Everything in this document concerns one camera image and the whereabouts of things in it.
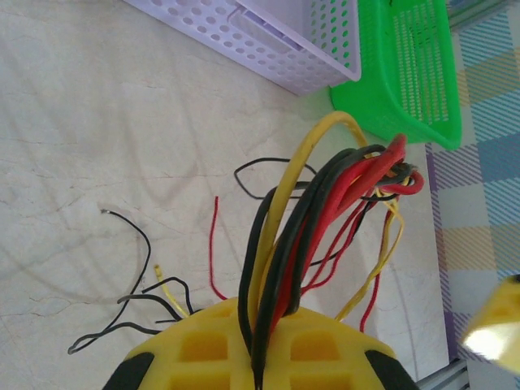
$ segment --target yellow plastic part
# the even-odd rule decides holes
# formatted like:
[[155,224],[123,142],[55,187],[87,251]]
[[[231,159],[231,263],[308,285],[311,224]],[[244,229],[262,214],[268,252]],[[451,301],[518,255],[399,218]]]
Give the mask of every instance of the yellow plastic part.
[[505,279],[493,292],[462,342],[473,352],[520,374],[520,275]]
[[[387,345],[307,309],[279,321],[267,353],[264,390],[384,390],[367,350]],[[154,360],[139,390],[254,390],[236,299],[198,312],[135,348]]]

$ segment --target green plastic basket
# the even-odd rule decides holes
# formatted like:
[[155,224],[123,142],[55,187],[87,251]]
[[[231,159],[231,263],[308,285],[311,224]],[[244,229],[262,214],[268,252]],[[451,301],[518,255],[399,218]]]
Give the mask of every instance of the green plastic basket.
[[462,138],[445,0],[360,0],[362,77],[331,89],[332,104],[385,140]]

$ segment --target square hole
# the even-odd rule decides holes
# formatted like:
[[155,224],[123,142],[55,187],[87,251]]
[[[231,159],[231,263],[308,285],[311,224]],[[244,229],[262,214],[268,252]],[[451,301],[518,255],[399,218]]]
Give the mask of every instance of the square hole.
[[291,377],[291,390],[316,390],[323,388],[327,390],[353,390],[349,375],[338,374],[316,374],[316,375],[294,375]]
[[194,331],[183,340],[182,362],[208,362],[228,359],[228,338],[216,331]]
[[171,380],[169,390],[207,390],[208,388],[212,390],[229,390],[231,388],[229,374],[226,372],[212,374],[201,372],[196,375],[178,375]]
[[293,362],[340,360],[336,342],[327,331],[308,331],[294,338],[291,345]]

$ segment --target yellow wire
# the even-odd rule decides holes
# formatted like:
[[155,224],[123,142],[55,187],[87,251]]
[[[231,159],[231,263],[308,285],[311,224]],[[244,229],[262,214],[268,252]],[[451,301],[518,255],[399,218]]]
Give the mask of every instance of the yellow wire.
[[[161,267],[156,264],[154,266],[154,271],[155,271],[155,276],[157,276],[157,280],[159,282],[162,282],[163,281],[163,270],[161,270]],[[164,292],[164,295],[166,295],[166,297],[170,300],[170,302],[172,303],[172,305],[177,309],[177,311],[186,319],[187,317],[189,317],[189,313],[186,312],[186,310],[184,310],[182,308],[181,305],[179,305],[179,302],[177,302],[176,298],[171,294],[170,290],[168,289],[168,286],[166,286],[166,284],[163,284],[161,286],[162,288],[162,291]]]
[[271,264],[272,256],[274,254],[273,244],[288,199],[291,196],[291,192],[294,190],[297,179],[300,176],[313,148],[318,144],[321,137],[335,124],[344,124],[353,134],[360,147],[368,145],[365,135],[354,118],[346,112],[334,111],[322,118],[298,146],[296,153],[292,156],[291,161],[287,165],[285,173],[275,191],[271,206],[269,207],[269,212],[266,216],[266,222],[262,232],[260,233],[257,255],[254,260],[253,275],[251,277],[251,285],[249,287],[248,314],[251,327],[254,327],[254,324],[256,323],[258,304],[260,296],[262,295],[262,277]]
[[[381,192],[378,190],[378,196],[382,196]],[[372,280],[383,270],[383,267],[387,264],[390,257],[393,255],[394,251],[399,244],[399,241],[402,238],[403,231],[405,229],[405,220],[402,215],[399,213],[399,205],[395,199],[391,201],[385,201],[384,205],[392,212],[392,214],[388,217],[388,220],[384,224],[383,229],[383,238],[381,240],[381,249],[379,251],[378,262],[375,265],[372,272],[366,278],[365,283],[361,286],[361,288],[354,294],[350,301],[348,301],[343,309],[336,316],[336,320],[343,321],[345,317],[352,311],[352,309],[363,299],[368,288],[372,282]],[[399,231],[397,232],[396,239],[392,244],[392,248],[388,250],[388,238],[390,237],[390,228],[392,226],[393,221],[397,219],[399,221]]]

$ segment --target black rubber part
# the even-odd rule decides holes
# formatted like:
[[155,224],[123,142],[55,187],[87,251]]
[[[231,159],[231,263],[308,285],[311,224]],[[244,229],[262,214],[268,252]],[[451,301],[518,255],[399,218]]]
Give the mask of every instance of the black rubber part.
[[372,365],[384,390],[419,390],[405,368],[393,357],[380,351],[366,351],[365,356]]
[[119,364],[103,390],[139,390],[153,360],[154,354],[151,352],[140,353],[125,360]]

